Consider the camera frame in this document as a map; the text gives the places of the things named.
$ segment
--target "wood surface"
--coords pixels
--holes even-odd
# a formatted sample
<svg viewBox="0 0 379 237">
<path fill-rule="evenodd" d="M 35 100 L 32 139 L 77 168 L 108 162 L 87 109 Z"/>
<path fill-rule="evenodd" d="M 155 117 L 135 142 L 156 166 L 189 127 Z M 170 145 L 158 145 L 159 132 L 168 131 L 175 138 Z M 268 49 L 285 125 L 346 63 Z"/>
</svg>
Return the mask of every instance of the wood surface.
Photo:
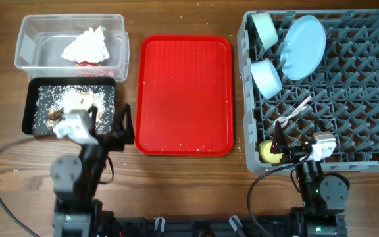
<svg viewBox="0 0 379 237">
<path fill-rule="evenodd" d="M 143 1 L 0 0 L 0 146 L 23 137 L 21 122 L 28 81 L 14 67 L 22 19 L 29 14 L 115 13 L 130 36 L 130 70 L 119 84 L 135 117 L 139 46 L 152 34 L 220 35 L 233 47 L 235 144 L 224 157 L 146 157 L 134 146 L 111 153 L 115 179 L 96 198 L 117 217 L 247 217 L 246 195 L 256 176 L 245 164 L 243 90 L 238 76 L 236 33 L 243 14 L 255 9 L 373 9 L 379 1 Z M 77 154 L 70 142 L 30 142 L 0 158 L 0 193 L 12 212 L 42 236 L 52 235 L 55 196 L 49 168 L 54 158 Z M 379 173 L 345 173 L 351 181 L 346 204 L 349 236 L 379 236 Z M 273 175 L 253 192 L 253 210 L 285 214 L 302 205 L 288 175 Z M 0 236 L 26 236 L 0 208 Z"/>
</svg>

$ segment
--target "red plastic tray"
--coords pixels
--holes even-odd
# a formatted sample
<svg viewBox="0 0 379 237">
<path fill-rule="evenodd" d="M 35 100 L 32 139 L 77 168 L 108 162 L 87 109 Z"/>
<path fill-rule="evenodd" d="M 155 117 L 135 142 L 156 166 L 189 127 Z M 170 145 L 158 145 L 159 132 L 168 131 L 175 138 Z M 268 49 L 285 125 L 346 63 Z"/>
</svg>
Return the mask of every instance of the red plastic tray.
<svg viewBox="0 0 379 237">
<path fill-rule="evenodd" d="M 148 155 L 224 155 L 234 143 L 232 49 L 218 36 L 141 45 L 136 146 Z"/>
</svg>

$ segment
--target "black tray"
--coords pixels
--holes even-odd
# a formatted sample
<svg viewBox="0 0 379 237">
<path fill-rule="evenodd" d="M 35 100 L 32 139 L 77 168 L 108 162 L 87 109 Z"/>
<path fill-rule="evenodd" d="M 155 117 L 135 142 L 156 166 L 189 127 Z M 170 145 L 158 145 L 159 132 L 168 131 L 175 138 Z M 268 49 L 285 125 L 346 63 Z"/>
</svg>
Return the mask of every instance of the black tray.
<svg viewBox="0 0 379 237">
<path fill-rule="evenodd" d="M 43 132 L 43 128 L 36 127 L 33 129 L 35 123 L 35 114 L 38 117 L 47 117 L 47 113 L 43 113 L 40 106 L 36 105 L 39 97 L 39 88 L 41 86 L 113 86 L 113 103 L 116 101 L 116 82 L 110 77 L 73 77 L 73 78 L 34 78 L 29 83 L 29 88 L 27 92 L 26 105 L 24 107 L 22 131 L 25 134 L 30 135 L 51 135 L 48 132 L 48 128 Z M 113 110 L 108 113 L 103 113 L 103 121 L 108 124 L 106 128 L 103 129 L 102 133 L 110 132 L 112 129 L 112 121 L 114 120 L 115 114 L 115 104 L 113 105 Z"/>
</svg>

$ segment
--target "plastic crate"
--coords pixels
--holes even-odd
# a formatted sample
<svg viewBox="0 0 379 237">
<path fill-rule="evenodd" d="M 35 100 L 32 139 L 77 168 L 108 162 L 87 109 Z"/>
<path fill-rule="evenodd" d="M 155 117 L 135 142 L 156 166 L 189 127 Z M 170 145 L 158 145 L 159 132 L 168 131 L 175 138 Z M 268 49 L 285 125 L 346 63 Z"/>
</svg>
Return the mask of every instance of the plastic crate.
<svg viewBox="0 0 379 237">
<path fill-rule="evenodd" d="M 105 66 L 75 66 L 61 58 L 65 47 L 92 27 L 103 32 L 109 58 Z M 109 76 L 117 82 L 128 75 L 130 44 L 120 14 L 54 14 L 26 16 L 18 34 L 14 65 L 36 77 Z"/>
<path fill-rule="evenodd" d="M 379 172 L 379 9 L 324 11 L 267 11 L 277 29 L 278 43 L 264 51 L 251 15 L 245 13 L 238 31 L 238 59 L 243 83 L 243 130 L 247 168 L 255 174 L 280 165 L 262 163 L 257 145 L 271 140 L 272 123 L 311 94 L 309 108 L 285 127 L 290 145 L 299 145 L 314 132 L 319 117 L 337 139 L 333 156 L 322 162 L 324 171 Z M 300 17 L 313 15 L 326 30 L 326 52 L 308 77 L 287 80 L 279 54 L 289 27 Z M 269 100 L 252 80 L 251 63 L 270 59 L 282 79 L 282 90 Z"/>
</svg>

